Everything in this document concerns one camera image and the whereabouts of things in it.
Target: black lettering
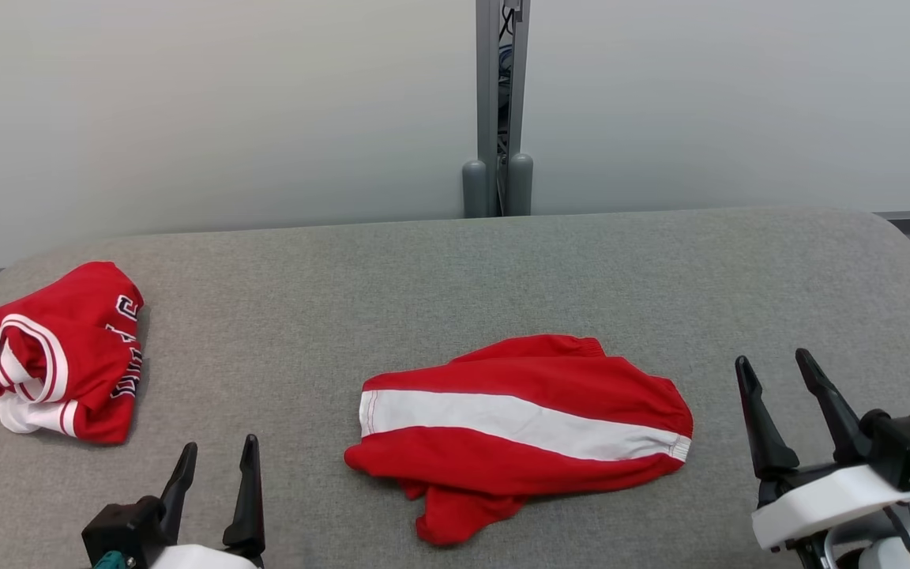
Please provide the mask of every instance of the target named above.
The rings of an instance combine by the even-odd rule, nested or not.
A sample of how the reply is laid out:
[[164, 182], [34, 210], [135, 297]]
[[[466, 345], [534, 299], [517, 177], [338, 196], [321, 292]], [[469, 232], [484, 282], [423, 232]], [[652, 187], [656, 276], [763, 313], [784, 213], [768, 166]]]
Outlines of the black lettering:
[[136, 397], [136, 389], [138, 389], [138, 382], [140, 379], [137, 375], [124, 375], [122, 381], [118, 382], [118, 385], [111, 391], [111, 399], [116, 397], [121, 397], [122, 395], [130, 395]]
[[118, 297], [118, 303], [115, 307], [118, 309], [118, 313], [122, 316], [133, 321], [138, 320], [138, 306], [128, 296], [120, 295]]
[[136, 336], [131, 335], [130, 333], [127, 333], [127, 332], [122, 332], [121, 330], [118, 330], [114, 326], [111, 326], [111, 324], [104, 324], [104, 329], [109, 330], [111, 332], [115, 332], [115, 334], [122, 336], [122, 341], [125, 342], [126, 344], [136, 341]]
[[129, 348], [129, 352], [133, 354], [133, 359], [129, 361], [129, 371], [142, 371], [142, 352], [133, 347]]

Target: robotic hand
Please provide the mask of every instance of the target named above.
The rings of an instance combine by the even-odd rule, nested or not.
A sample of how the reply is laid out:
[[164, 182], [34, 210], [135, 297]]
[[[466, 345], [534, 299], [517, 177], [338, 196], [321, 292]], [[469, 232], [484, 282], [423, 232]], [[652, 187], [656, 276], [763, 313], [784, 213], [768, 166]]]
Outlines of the robotic hand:
[[[875, 409], [859, 420], [805, 349], [795, 351], [806, 387], [834, 439], [834, 462], [799, 468], [761, 399], [745, 356], [736, 360], [743, 418], [761, 480], [751, 515], [762, 548], [784, 545], [805, 569], [910, 568], [910, 416]], [[869, 541], [835, 559], [833, 547]]]
[[188, 443], [160, 498], [108, 504], [83, 529], [94, 569], [255, 569], [264, 567], [265, 520], [259, 439], [248, 435], [241, 453], [241, 489], [234, 521], [224, 531], [223, 551], [179, 546], [181, 510], [195, 475], [198, 446]]

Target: folded clothing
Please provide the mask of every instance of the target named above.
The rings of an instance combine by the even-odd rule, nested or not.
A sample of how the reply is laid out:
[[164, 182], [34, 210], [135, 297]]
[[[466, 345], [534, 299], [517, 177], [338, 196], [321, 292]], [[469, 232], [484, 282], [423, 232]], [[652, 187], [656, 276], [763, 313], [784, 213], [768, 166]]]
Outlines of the folded clothing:
[[669, 379], [595, 338], [510, 338], [364, 384], [353, 469], [426, 496], [416, 532], [468, 540], [529, 496], [629, 488], [686, 460], [694, 419]]
[[0, 307], [0, 421], [94, 443], [129, 434], [142, 370], [142, 295], [110, 262]]

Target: gray fabric table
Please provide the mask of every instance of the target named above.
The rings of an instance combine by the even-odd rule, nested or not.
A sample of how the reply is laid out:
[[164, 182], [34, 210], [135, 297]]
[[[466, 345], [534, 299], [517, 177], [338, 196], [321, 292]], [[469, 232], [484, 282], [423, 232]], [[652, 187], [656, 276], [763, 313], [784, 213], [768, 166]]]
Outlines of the gray fabric table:
[[[147, 301], [130, 440], [91, 447], [0, 425], [0, 567], [86, 565], [108, 502], [159, 493], [199, 444], [182, 543], [217, 546], [245, 435], [262, 444], [267, 566], [798, 567], [758, 550], [735, 388], [745, 353], [804, 464], [832, 444], [795, 367], [807, 347], [856, 411], [910, 412], [910, 242], [867, 213], [714, 209], [164, 235], [76, 245], [0, 274], [0, 303], [109, 259]], [[364, 379], [509, 336], [596, 336], [673, 379], [686, 467], [610, 494], [535, 500], [457, 548], [423, 505], [344, 465]]]

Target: teal connector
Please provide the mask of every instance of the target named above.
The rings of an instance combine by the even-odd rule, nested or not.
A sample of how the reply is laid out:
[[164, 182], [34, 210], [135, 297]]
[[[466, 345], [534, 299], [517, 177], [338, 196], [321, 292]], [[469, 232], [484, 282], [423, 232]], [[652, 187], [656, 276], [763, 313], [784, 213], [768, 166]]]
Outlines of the teal connector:
[[93, 569], [126, 569], [126, 558], [116, 551], [109, 551], [100, 558]]

